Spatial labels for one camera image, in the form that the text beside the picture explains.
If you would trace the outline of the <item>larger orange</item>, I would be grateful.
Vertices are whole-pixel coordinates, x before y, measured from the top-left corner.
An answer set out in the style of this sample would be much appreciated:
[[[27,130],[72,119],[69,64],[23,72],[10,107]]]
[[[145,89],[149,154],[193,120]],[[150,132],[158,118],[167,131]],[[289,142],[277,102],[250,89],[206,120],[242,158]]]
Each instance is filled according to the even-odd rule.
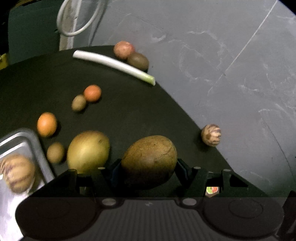
[[[53,113],[45,112],[37,121],[37,131],[42,137],[52,136],[57,129],[57,119]]]

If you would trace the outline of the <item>kiwi beside tray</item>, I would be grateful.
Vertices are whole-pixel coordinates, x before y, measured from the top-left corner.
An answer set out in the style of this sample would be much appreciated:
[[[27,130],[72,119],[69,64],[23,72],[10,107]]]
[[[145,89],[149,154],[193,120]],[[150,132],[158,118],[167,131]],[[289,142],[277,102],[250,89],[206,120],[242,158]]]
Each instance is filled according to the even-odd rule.
[[[65,148],[60,142],[54,142],[48,147],[47,159],[52,164],[58,164],[62,161]]]

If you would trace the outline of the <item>red apple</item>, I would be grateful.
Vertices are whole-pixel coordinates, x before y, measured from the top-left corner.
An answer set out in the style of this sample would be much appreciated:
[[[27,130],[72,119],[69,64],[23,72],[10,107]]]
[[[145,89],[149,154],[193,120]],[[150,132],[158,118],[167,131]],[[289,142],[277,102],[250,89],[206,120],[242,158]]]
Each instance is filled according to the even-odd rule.
[[[135,48],[130,42],[120,41],[114,46],[113,52],[118,59],[126,60],[130,54],[135,52]]]

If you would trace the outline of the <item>white leek stalk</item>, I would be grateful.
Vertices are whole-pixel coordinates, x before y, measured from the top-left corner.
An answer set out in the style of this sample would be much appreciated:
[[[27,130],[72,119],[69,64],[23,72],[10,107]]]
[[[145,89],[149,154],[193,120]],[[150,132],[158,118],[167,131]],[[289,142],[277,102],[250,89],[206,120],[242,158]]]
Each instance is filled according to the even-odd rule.
[[[91,62],[95,62],[98,64],[102,64],[105,66],[108,66],[110,68],[119,70],[121,72],[124,72],[126,74],[129,74],[133,77],[138,78],[139,80],[142,80],[146,83],[151,84],[152,86],[156,85],[156,81],[155,78],[135,67],[132,67],[128,64],[125,64],[121,61],[115,60],[111,57],[107,57],[105,55],[102,54],[97,54],[97,53],[92,53],[92,52],[87,52],[87,51],[81,51],[81,50],[76,50],[73,53],[73,58],[76,59],[81,59],[81,60],[85,60],[85,61],[91,61]]]

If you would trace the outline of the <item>grey cabinet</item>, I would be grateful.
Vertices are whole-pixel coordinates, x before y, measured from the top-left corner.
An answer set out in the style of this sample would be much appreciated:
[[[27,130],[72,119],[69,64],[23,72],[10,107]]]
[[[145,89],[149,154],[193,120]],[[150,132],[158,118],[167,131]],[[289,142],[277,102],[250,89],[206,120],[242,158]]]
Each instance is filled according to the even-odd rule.
[[[15,64],[59,50],[56,19],[62,1],[35,1],[10,11],[9,60]]]

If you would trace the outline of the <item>large striped pepino melon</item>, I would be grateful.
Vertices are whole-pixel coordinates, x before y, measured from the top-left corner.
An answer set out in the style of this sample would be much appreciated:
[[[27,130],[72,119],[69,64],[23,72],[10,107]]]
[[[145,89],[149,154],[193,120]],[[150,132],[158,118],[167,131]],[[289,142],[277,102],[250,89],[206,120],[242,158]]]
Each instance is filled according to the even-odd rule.
[[[23,155],[11,154],[1,161],[1,174],[13,193],[30,190],[35,181],[35,173],[35,164]]]

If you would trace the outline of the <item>small striped pepino melon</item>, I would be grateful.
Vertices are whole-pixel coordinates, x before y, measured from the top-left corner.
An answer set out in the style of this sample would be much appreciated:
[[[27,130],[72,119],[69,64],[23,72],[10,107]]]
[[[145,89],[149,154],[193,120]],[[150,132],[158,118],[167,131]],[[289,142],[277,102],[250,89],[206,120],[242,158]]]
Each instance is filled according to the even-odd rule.
[[[216,124],[209,124],[203,127],[201,132],[202,141],[210,146],[215,147],[220,143],[221,129]]]

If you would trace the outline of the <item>brown-green mango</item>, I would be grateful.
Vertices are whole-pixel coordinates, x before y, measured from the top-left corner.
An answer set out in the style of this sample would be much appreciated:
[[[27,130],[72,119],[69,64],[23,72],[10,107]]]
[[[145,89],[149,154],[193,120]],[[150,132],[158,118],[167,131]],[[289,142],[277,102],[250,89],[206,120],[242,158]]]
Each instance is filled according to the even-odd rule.
[[[177,149],[169,138],[154,135],[133,143],[123,155],[121,165],[140,185],[160,186],[173,175],[177,157]]]

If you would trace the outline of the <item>stainless steel tray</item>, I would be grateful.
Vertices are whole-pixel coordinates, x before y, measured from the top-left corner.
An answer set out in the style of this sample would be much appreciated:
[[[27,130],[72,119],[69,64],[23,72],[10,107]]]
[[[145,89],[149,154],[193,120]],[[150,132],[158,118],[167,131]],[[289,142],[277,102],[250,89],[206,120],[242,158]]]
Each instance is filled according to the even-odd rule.
[[[1,240],[20,240],[18,205],[54,179],[37,135],[27,128],[1,138]]]

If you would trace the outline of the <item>small orange tangerine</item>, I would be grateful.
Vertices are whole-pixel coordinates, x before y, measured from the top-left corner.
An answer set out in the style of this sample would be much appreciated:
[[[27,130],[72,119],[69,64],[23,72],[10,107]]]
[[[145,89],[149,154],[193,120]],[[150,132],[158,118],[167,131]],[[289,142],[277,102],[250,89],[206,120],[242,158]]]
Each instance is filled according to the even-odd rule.
[[[97,85],[89,85],[83,92],[83,95],[88,102],[96,102],[101,97],[101,88]]]

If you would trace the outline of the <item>yellow-green mango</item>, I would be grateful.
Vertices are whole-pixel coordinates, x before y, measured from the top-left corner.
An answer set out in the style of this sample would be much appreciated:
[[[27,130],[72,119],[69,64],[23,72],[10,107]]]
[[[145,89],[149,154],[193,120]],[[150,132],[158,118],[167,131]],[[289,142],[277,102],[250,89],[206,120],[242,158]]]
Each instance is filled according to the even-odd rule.
[[[109,138],[99,131],[78,134],[67,150],[67,165],[79,174],[86,174],[103,167],[110,152]]]

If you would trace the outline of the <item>kiwi beside tangerine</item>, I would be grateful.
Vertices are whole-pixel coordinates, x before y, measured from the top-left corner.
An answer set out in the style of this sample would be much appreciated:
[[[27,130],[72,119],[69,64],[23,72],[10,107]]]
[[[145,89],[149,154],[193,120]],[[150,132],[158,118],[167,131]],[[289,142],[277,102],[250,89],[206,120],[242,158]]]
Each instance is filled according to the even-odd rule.
[[[71,103],[71,108],[75,112],[82,111],[85,108],[85,106],[86,106],[86,99],[82,94],[77,95]]]

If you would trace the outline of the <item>dark kiwi by wall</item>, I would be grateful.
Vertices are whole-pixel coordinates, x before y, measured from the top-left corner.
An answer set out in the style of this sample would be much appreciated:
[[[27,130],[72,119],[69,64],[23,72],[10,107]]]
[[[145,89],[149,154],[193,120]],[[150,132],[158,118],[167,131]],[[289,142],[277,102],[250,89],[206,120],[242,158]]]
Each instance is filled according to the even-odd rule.
[[[149,68],[149,60],[138,52],[131,53],[127,58],[127,63],[139,70],[146,71]]]

